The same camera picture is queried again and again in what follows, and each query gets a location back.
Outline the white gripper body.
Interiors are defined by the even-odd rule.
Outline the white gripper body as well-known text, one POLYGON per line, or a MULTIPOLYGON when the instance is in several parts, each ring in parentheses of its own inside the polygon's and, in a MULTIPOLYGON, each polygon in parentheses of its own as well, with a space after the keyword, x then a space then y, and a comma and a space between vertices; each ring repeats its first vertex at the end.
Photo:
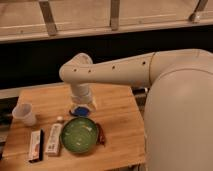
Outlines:
POLYGON ((71 111, 74 111, 78 107, 86 107, 90 112, 95 112, 97 109, 95 98, 91 93, 84 96, 71 96, 72 104, 71 111))

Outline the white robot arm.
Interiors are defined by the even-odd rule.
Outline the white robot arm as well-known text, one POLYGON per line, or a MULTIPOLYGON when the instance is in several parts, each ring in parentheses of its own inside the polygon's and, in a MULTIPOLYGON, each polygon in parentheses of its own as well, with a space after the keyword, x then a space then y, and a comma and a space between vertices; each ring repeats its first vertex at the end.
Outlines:
POLYGON ((59 69, 77 104, 91 83, 149 90, 144 109, 146 171, 213 171, 213 52, 151 52, 95 64, 79 53, 59 69))

